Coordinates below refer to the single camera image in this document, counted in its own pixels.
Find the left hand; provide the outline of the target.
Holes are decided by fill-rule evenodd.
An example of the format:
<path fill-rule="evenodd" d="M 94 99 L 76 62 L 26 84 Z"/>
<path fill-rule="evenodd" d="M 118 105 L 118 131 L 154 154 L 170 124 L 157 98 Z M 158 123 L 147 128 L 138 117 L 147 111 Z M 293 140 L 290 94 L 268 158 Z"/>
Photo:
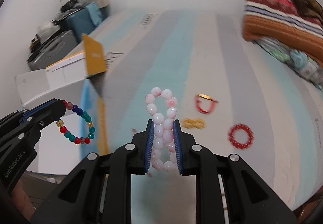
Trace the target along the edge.
<path fill-rule="evenodd" d="M 18 211 L 20 211 L 20 213 L 23 214 L 28 221 L 30 221 L 31 217 L 35 213 L 35 208 L 25 193 L 21 180 L 18 181 L 13 189 L 11 198 Z"/>

